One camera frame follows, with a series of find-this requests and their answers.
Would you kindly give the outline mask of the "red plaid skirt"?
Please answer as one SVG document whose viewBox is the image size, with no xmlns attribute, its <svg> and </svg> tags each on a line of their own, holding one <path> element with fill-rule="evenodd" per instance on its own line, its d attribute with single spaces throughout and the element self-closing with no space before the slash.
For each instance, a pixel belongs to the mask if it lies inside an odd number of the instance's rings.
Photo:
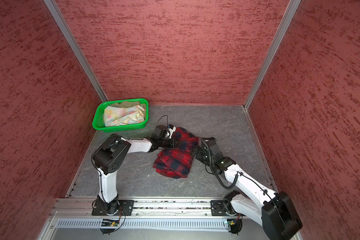
<svg viewBox="0 0 360 240">
<path fill-rule="evenodd" d="M 198 144 L 199 138 L 182 127 L 177 128 L 173 136 L 181 142 L 180 146 L 162 150 L 158 154 L 153 168 L 158 174 L 165 177 L 187 178 L 193 162 L 192 150 Z"/>
</svg>

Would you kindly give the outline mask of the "pastel floral skirt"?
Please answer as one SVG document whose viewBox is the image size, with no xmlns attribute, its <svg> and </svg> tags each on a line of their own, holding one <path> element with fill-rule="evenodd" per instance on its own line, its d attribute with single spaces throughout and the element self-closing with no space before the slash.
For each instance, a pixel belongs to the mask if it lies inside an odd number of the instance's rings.
<svg viewBox="0 0 360 240">
<path fill-rule="evenodd" d="M 106 127 L 140 124 L 146 119 L 146 109 L 141 105 L 132 107 L 108 106 L 104 110 L 104 124 Z"/>
</svg>

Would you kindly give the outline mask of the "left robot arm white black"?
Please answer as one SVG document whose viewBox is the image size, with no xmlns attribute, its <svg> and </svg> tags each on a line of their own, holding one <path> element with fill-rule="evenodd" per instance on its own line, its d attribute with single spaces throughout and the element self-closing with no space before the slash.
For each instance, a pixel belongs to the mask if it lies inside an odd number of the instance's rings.
<svg viewBox="0 0 360 240">
<path fill-rule="evenodd" d="M 92 164 L 99 175 L 99 194 L 94 203 L 93 215 L 115 216 L 122 213 L 117 191 L 117 172 L 127 154 L 150 153 L 162 149 L 174 149 L 181 142 L 174 138 L 124 138 L 110 135 L 92 153 Z"/>
</svg>

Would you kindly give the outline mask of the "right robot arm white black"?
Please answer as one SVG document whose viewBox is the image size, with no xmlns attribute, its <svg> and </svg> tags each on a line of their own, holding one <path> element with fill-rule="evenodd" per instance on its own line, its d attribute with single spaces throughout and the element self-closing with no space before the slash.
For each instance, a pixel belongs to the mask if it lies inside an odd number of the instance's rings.
<svg viewBox="0 0 360 240">
<path fill-rule="evenodd" d="M 238 163 L 223 156 L 215 138 L 200 138 L 192 158 L 229 190 L 221 201 L 212 201 L 212 214 L 229 216 L 231 233 L 240 232 L 242 217 L 259 224 L 270 240 L 290 240 L 303 227 L 293 201 L 285 192 L 275 192 L 246 173 Z"/>
</svg>

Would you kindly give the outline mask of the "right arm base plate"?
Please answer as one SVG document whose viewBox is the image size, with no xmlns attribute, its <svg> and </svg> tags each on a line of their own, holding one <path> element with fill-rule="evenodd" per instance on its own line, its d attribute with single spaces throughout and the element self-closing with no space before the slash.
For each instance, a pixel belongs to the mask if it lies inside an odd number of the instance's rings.
<svg viewBox="0 0 360 240">
<path fill-rule="evenodd" d="M 248 217 L 251 213 L 251 205 L 243 201 L 211 201 L 211 213 L 214 217 Z"/>
</svg>

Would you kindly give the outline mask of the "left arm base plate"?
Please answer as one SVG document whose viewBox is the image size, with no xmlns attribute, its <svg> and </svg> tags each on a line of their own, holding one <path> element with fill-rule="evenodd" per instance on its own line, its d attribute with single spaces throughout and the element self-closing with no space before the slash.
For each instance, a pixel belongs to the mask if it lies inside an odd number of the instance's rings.
<svg viewBox="0 0 360 240">
<path fill-rule="evenodd" d="M 113 214 L 107 214 L 105 210 L 101 207 L 101 204 L 97 200 L 93 203 L 92 216 L 106 216 L 106 217 L 116 217 L 120 214 L 130 216 L 134 207 L 134 200 L 119 200 L 118 210 Z"/>
</svg>

